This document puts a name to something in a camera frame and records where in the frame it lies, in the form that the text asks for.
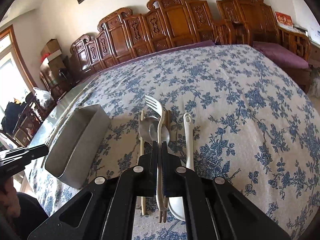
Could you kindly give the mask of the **person's left hand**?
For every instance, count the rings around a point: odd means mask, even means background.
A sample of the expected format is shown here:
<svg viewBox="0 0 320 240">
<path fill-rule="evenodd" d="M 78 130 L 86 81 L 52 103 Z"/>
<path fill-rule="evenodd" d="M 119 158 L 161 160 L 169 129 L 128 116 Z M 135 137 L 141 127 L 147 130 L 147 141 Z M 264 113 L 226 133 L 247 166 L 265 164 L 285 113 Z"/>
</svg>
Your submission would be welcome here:
<svg viewBox="0 0 320 240">
<path fill-rule="evenodd" d="M 8 219 L 17 218 L 21 214 L 20 202 L 12 177 L 1 185 L 1 214 Z"/>
</svg>

